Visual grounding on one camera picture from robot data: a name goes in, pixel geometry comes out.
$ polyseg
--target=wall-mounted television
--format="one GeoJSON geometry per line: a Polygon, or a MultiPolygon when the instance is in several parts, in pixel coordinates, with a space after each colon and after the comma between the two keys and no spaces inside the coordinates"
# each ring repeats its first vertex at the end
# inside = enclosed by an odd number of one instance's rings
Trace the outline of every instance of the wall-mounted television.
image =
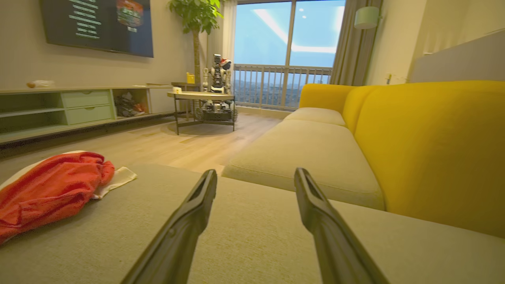
{"type": "Polygon", "coordinates": [[[154,57],[149,0],[40,0],[48,43],[154,57]]]}

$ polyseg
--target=drawer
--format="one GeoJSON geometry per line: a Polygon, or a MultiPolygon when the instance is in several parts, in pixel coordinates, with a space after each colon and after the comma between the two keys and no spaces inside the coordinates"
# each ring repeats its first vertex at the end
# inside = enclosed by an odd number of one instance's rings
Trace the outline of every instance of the drawer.
{"type": "Polygon", "coordinates": [[[110,93],[108,90],[101,91],[82,91],[82,92],[64,92],[63,102],[65,107],[85,107],[110,104],[110,93]]]}
{"type": "Polygon", "coordinates": [[[67,110],[66,112],[68,124],[77,124],[112,118],[110,106],[74,109],[67,110]]]}

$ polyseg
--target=sofa armrest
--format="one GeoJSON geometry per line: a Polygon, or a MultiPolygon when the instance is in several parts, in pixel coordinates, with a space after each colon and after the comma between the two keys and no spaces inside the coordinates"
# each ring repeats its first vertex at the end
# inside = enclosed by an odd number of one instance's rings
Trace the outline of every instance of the sofa armrest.
{"type": "Polygon", "coordinates": [[[322,108],[342,113],[347,94],[355,86],[307,84],[301,90],[301,108],[322,108]]]}

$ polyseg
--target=floor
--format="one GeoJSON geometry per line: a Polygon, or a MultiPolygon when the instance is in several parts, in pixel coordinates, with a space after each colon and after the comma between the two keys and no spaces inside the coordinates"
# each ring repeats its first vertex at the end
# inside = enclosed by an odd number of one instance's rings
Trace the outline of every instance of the floor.
{"type": "Polygon", "coordinates": [[[241,113],[234,132],[231,126],[201,124],[180,128],[177,136],[174,118],[166,117],[42,139],[1,150],[0,183],[32,163],[76,150],[104,155],[116,168],[149,163],[220,174],[235,153],[279,122],[241,113]]]}

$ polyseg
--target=gray panel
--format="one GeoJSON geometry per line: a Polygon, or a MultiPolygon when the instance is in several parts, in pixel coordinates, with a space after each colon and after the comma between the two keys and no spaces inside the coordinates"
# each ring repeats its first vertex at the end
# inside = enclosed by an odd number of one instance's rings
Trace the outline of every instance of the gray panel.
{"type": "Polygon", "coordinates": [[[505,31],[417,59],[410,82],[505,81],[505,31]]]}

